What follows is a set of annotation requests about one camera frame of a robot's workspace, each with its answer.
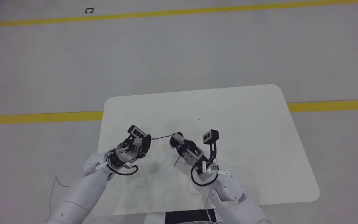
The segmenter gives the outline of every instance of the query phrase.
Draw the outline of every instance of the yellow floor stripe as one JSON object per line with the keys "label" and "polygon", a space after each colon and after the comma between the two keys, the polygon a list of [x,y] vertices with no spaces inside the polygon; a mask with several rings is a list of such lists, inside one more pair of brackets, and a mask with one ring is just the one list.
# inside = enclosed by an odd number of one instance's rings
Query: yellow floor stripe
{"label": "yellow floor stripe", "polygon": [[143,17],[157,17],[157,16],[174,16],[187,14],[203,14],[216,12],[238,12],[238,11],[253,11],[253,10],[273,10],[279,8],[298,8],[311,6],[330,6],[338,4],[357,4],[358,0],[320,0],[308,2],[286,2],[274,4],[258,4],[253,6],[227,6],[214,8],[193,8],[187,10],[168,10],[157,12],[135,12],[125,14],[110,14],[98,16],[81,16],[68,18],[44,18],[39,20],[20,20],[20,21],[3,21],[0,26],[26,26],[34,24],[58,24],[62,22],[86,22],[98,20],[120,20],[125,18],[143,18]]}
{"label": "yellow floor stripe", "polygon": [[[358,110],[358,100],[290,102],[287,106],[291,113],[314,111]],[[26,124],[47,122],[88,122],[102,120],[102,111],[68,112],[52,114],[15,114],[0,115],[0,124]]]}
{"label": "yellow floor stripe", "polygon": [[358,110],[358,100],[290,102],[287,104],[291,113],[314,111]]}
{"label": "yellow floor stripe", "polygon": [[0,124],[25,124],[47,122],[87,122],[102,120],[102,111],[69,112],[52,114],[18,114],[0,116]]}

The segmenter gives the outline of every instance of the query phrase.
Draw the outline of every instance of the white table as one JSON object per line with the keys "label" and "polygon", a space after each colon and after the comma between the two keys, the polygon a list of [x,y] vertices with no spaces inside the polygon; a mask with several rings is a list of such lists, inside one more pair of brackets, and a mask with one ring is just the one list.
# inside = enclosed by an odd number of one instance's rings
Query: white table
{"label": "white table", "polygon": [[[219,131],[218,164],[259,204],[314,201],[317,182],[281,90],[275,85],[112,97],[105,103],[98,152],[117,146],[137,125],[152,137],[182,132],[209,155],[202,135]],[[115,176],[95,215],[203,209],[207,191],[194,186],[190,166],[169,138],[152,142],[132,176]]]}

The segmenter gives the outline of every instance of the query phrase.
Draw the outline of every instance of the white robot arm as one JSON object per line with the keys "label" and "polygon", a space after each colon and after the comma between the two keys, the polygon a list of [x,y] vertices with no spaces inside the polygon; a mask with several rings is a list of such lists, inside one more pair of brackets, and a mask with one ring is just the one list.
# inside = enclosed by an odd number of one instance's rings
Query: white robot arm
{"label": "white robot arm", "polygon": [[[228,173],[220,171],[219,166],[214,163],[218,139],[217,130],[210,130],[202,137],[203,143],[210,145],[209,158],[206,158],[203,151],[180,132],[173,134],[169,143],[192,166],[190,174],[192,181],[198,186],[211,188],[209,197],[225,224],[269,224],[270,221],[261,207],[245,193],[242,185]],[[199,184],[195,181],[193,171],[196,171],[197,177],[203,183]],[[237,205],[228,207],[224,203],[228,201],[236,201]]]}
{"label": "white robot arm", "polygon": [[119,173],[120,169],[131,169],[126,163],[133,163],[146,156],[151,143],[151,136],[146,135],[139,128],[132,125],[128,133],[130,136],[106,153],[93,153],[87,159],[82,171],[84,177],[75,181],[62,198],[56,211],[50,216],[48,224],[80,224],[95,207],[107,181],[114,174],[132,175],[138,171],[133,166],[132,173]]}

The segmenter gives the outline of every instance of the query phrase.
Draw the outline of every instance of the black cable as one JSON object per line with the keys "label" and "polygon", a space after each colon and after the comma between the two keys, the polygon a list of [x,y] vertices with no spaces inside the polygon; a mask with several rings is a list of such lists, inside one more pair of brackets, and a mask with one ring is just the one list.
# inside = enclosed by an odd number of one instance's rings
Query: black cable
{"label": "black cable", "polygon": [[139,170],[138,166],[137,166],[137,165],[134,165],[134,166],[132,166],[132,167],[135,168],[135,171],[133,171],[133,172],[131,172],[131,173],[129,173],[129,174],[122,174],[122,173],[120,173],[120,172],[115,171],[109,164],[107,164],[107,167],[108,167],[112,172],[114,172],[115,174],[118,174],[118,175],[121,175],[121,176],[130,176],[130,175],[135,174],[135,173]]}
{"label": "black cable", "polygon": [[196,181],[194,180],[194,177],[193,177],[193,175],[192,175],[192,172],[194,171],[194,168],[195,168],[195,166],[193,166],[193,167],[191,168],[191,170],[190,170],[190,177],[191,177],[192,182],[193,182],[194,184],[196,184],[197,186],[208,186],[208,185],[212,184],[213,182],[215,182],[215,181],[217,180],[217,178],[219,177],[219,166],[217,166],[216,168],[218,169],[218,171],[217,171],[217,173],[216,173],[216,176],[215,176],[214,180],[212,180],[212,181],[210,181],[210,182],[208,182],[208,183],[206,183],[206,184],[199,184],[198,182],[196,182]]}
{"label": "black cable", "polygon": [[177,161],[175,162],[174,167],[175,167],[175,165],[177,164],[177,162],[178,162],[179,158],[180,158],[180,156],[178,157]]}
{"label": "black cable", "polygon": [[170,136],[163,136],[163,137],[159,137],[159,138],[152,138],[152,140],[157,140],[157,139],[161,139],[161,138],[168,138],[168,137],[171,137],[171,135]]}

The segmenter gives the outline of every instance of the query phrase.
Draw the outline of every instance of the black object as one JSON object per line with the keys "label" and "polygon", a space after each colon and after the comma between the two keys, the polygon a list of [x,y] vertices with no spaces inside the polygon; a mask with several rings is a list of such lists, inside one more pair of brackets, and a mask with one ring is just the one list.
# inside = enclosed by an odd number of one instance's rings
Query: black object
{"label": "black object", "polygon": [[219,131],[211,129],[202,136],[204,144],[214,144],[219,139]]}
{"label": "black object", "polygon": [[[213,222],[216,222],[216,216],[213,209],[208,209],[208,213]],[[178,211],[166,212],[165,224],[178,224],[183,222],[209,222],[208,214],[205,209],[191,210],[191,211]]]}
{"label": "black object", "polygon": [[143,158],[146,156],[147,152],[149,151],[151,142],[152,136],[150,136],[150,134],[142,139],[142,147],[140,148],[136,158]]}
{"label": "black object", "polygon": [[86,8],[84,14],[93,13],[95,11],[95,8]]}
{"label": "black object", "polygon": [[107,164],[107,167],[108,167],[112,172],[114,172],[115,174],[118,174],[118,175],[121,175],[121,176],[130,176],[130,175],[135,174],[135,173],[139,170],[138,166],[137,166],[137,165],[134,165],[134,166],[132,166],[132,167],[135,168],[135,170],[134,170],[133,172],[131,172],[131,173],[129,173],[129,174],[122,174],[122,173],[120,173],[120,172],[115,171],[109,164]]}
{"label": "black object", "polygon": [[129,134],[130,134],[130,137],[132,138],[143,138],[143,137],[146,137],[147,135],[142,131],[140,130],[137,126],[135,125],[132,125],[128,131],[127,131]]}
{"label": "black object", "polygon": [[194,177],[192,175],[192,172],[194,171],[194,168],[195,168],[195,166],[193,166],[191,168],[191,170],[190,170],[190,177],[191,177],[191,181],[197,186],[208,186],[208,185],[212,184],[213,182],[215,182],[217,180],[217,178],[219,177],[219,166],[217,166],[216,168],[218,169],[218,172],[216,173],[216,176],[215,176],[214,180],[212,180],[212,181],[210,181],[210,182],[208,182],[206,184],[199,184],[198,182],[196,182],[194,180]]}
{"label": "black object", "polygon": [[117,154],[115,153],[115,148],[112,149],[112,153],[108,156],[108,161],[110,164],[112,164],[112,166],[116,167],[116,168],[120,168],[122,167],[125,162],[122,162],[119,157],[117,156]]}

